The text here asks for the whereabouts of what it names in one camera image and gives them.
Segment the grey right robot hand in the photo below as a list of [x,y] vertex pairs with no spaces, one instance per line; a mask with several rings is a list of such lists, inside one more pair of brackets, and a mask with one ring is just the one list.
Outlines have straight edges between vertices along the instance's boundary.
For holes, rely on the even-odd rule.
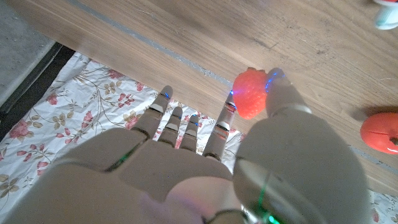
[[205,150],[197,119],[177,143],[181,109],[154,134],[172,96],[166,86],[131,129],[114,128],[59,157],[5,223],[369,223],[358,158],[315,116],[279,68],[261,82],[267,118],[221,157],[236,110],[228,97]]

